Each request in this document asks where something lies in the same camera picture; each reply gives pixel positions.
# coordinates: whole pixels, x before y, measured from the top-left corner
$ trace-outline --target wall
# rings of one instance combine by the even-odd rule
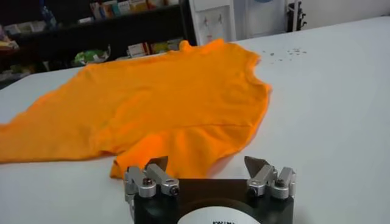
[[[368,19],[390,13],[390,0],[302,0],[305,29]]]
[[[245,24],[246,1],[254,2],[254,0],[233,0],[238,40],[248,38],[245,26],[242,26]],[[304,29],[310,29],[388,15],[390,0],[302,0],[302,7],[303,12],[307,14],[304,21],[308,23]],[[262,20],[262,23],[269,26],[271,21],[271,19]]]
[[[267,3],[233,0],[233,4],[237,40],[274,35],[284,31],[285,0],[272,0]]]

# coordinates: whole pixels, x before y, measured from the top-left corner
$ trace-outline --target white label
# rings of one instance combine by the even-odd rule
[[[239,210],[211,206],[185,214],[177,224],[260,224],[253,217]]]

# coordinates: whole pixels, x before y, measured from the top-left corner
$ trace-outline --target white table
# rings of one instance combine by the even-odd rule
[[[244,155],[265,158],[297,172],[296,224],[388,223],[389,41],[389,17],[239,41],[263,55],[255,73],[272,85],[271,103],[252,143],[213,177],[247,178]],[[1,90],[0,122],[77,70]],[[132,223],[112,161],[0,165],[0,223]]]

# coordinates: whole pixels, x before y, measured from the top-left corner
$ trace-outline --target bolt head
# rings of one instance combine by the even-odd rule
[[[146,178],[144,178],[144,179],[142,180],[142,184],[143,184],[144,186],[149,186],[149,185],[151,185],[152,183],[153,183],[153,180],[150,179],[149,177],[146,177]]]
[[[257,196],[257,190],[254,188],[249,188],[247,193],[248,193],[248,196],[251,198],[254,198]]]
[[[172,196],[178,196],[180,190],[177,186],[173,186],[170,188],[169,193],[171,193]]]
[[[282,179],[277,179],[275,180],[275,186],[277,187],[284,187],[285,186],[285,181]]]

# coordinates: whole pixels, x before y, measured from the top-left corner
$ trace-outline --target dark shelf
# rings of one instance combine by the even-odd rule
[[[83,29],[84,27],[100,26],[102,24],[110,24],[110,23],[113,24],[113,23],[118,22],[118,21],[123,20],[123,19],[136,19],[137,17],[150,16],[151,14],[160,13],[162,11],[175,11],[175,10],[179,10],[179,8],[180,8],[179,4],[166,5],[166,6],[157,8],[157,9],[150,9],[150,10],[145,10],[142,12],[136,12],[136,13],[130,13],[130,14],[126,14],[126,15],[115,16],[112,18],[99,19],[99,20],[95,20],[95,21],[92,21],[89,23],[72,24],[69,26],[59,27],[55,30],[44,30],[44,31],[35,32],[35,33],[20,33],[20,34],[16,34],[16,35],[11,35],[10,37],[11,37],[11,39],[13,39],[15,41],[24,41],[24,40],[28,40],[30,38],[36,38],[36,37],[40,37],[43,35],[49,35],[49,34],[55,35],[55,34],[58,34],[61,32],[69,32],[69,31],[72,31],[75,29]]]

